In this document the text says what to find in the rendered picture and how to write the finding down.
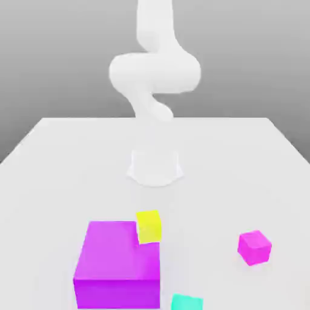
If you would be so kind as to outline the small yellow cube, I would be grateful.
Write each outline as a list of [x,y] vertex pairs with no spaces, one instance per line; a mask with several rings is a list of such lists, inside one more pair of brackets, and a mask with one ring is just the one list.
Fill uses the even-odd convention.
[[140,244],[157,243],[162,240],[162,223],[158,210],[139,211],[136,218]]

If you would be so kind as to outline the small magenta cube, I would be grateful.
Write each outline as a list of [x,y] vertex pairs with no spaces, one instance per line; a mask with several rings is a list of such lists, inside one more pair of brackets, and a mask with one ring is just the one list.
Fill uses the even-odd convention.
[[272,243],[259,230],[239,235],[237,252],[248,266],[267,262],[271,248]]

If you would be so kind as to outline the small turquoise cube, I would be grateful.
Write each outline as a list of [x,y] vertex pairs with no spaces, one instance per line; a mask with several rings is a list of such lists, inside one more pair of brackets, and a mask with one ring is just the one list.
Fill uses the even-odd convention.
[[171,310],[203,310],[203,299],[174,294],[171,301]]

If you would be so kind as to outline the large purple box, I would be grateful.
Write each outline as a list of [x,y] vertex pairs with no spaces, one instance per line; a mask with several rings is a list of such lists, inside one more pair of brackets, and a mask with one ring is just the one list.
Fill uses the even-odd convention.
[[90,221],[73,276],[79,309],[158,309],[160,244],[134,221]]

